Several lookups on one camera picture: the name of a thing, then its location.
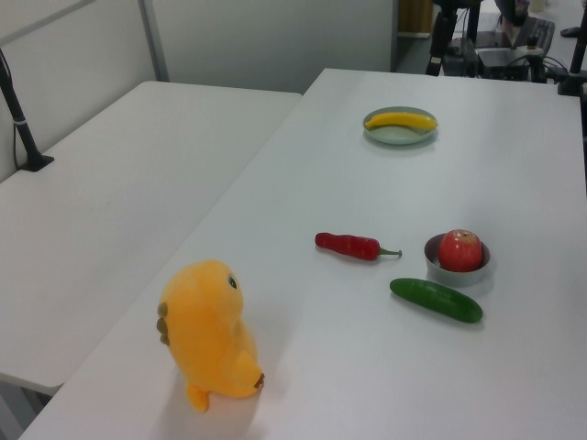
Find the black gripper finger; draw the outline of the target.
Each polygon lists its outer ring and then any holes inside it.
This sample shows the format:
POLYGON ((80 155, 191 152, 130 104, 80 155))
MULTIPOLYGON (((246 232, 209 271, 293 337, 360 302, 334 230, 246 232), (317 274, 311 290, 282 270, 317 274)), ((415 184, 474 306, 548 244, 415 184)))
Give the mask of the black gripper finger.
POLYGON ((429 61, 426 66, 426 75, 439 76, 442 61, 446 55, 449 43, 452 40, 454 28, 457 22, 455 12, 439 12, 435 20, 431 36, 429 61))

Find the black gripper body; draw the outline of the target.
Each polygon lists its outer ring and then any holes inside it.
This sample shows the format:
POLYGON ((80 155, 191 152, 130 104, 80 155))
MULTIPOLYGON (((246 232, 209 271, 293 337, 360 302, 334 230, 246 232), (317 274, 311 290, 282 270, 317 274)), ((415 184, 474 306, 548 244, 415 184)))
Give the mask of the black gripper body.
POLYGON ((479 0, 433 0, 443 13, 455 13, 458 9, 468 9, 480 3, 479 0))

